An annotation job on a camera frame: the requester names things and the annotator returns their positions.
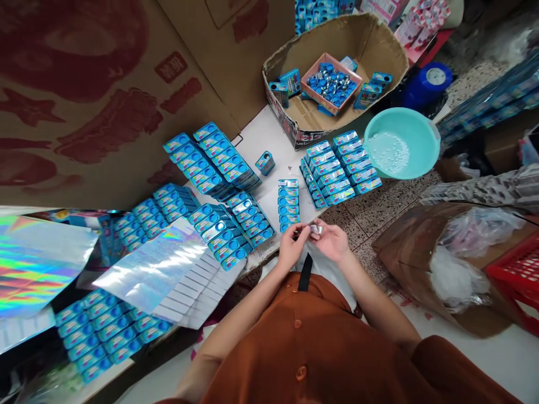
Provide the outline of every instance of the hand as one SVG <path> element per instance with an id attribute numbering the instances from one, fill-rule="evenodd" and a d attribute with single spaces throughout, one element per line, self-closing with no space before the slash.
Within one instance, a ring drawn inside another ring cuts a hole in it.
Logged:
<path id="1" fill-rule="evenodd" d="M 341 262 L 351 252 L 345 231 L 336 224 L 327 224 L 318 218 L 314 223 L 322 226 L 323 230 L 320 235 L 311 233 L 310 241 L 330 260 Z"/>
<path id="2" fill-rule="evenodd" d="M 300 231 L 297 240 L 294 240 L 295 231 Z M 279 252 L 279 260 L 276 267 L 281 268 L 284 272 L 289 272 L 290 269 L 298 262 L 302 254 L 303 246 L 309 238 L 310 227 L 305 223 L 296 223 L 286 229 L 281 239 L 281 251 Z"/>

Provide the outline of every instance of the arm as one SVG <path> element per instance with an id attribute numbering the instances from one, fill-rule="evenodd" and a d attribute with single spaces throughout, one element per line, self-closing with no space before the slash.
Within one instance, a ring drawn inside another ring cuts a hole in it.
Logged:
<path id="1" fill-rule="evenodd" d="M 297 241 L 294 231 L 301 230 Z M 298 261 L 309 237 L 309 226 L 298 223 L 290 226 L 282 236 L 277 265 L 261 280 L 239 304 L 215 327 L 197 352 L 195 359 L 180 380 L 176 397 L 192 404 L 205 395 L 220 364 L 238 342 L 249 332 L 272 301 L 282 281 Z"/>
<path id="2" fill-rule="evenodd" d="M 350 251 L 344 230 L 336 225 L 328 225 L 320 219 L 315 219 L 314 222 L 322 226 L 323 231 L 321 235 L 312 234 L 311 241 L 329 259 L 337 263 L 369 325 L 411 354 L 421 341 L 421 337 L 404 313 L 365 272 L 359 260 Z"/>

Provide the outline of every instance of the button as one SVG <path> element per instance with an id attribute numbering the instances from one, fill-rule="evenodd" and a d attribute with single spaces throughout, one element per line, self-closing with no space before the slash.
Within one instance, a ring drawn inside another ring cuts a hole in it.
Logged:
<path id="1" fill-rule="evenodd" d="M 297 381 L 301 382 L 305 377 L 307 376 L 307 368 L 305 366 L 302 366 L 298 369 L 298 372 L 296 373 L 296 379 Z"/>

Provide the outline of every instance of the holographic sheet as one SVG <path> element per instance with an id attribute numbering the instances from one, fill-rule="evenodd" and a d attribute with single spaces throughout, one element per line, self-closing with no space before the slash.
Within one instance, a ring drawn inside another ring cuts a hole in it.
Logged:
<path id="1" fill-rule="evenodd" d="M 97 239 L 85 227 L 0 217 L 0 319 L 37 314 L 82 271 Z"/>
<path id="2" fill-rule="evenodd" d="M 194 263 L 203 255 L 210 256 L 205 254 L 207 251 L 208 246 L 194 227 L 180 218 L 166 232 L 118 261 L 93 284 L 152 313 Z"/>

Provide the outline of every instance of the clear plastic bag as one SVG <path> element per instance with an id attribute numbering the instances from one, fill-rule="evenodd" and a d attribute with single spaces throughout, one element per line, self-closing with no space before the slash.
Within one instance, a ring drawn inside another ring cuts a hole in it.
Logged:
<path id="1" fill-rule="evenodd" d="M 482 257 L 491 245 L 506 241 L 525 223 L 501 208 L 472 208 L 449 222 L 438 245 L 456 258 Z"/>
<path id="2" fill-rule="evenodd" d="M 489 305 L 487 277 L 447 248 L 436 246 L 431 259 L 431 283 L 450 313 L 461 313 L 471 305 Z"/>

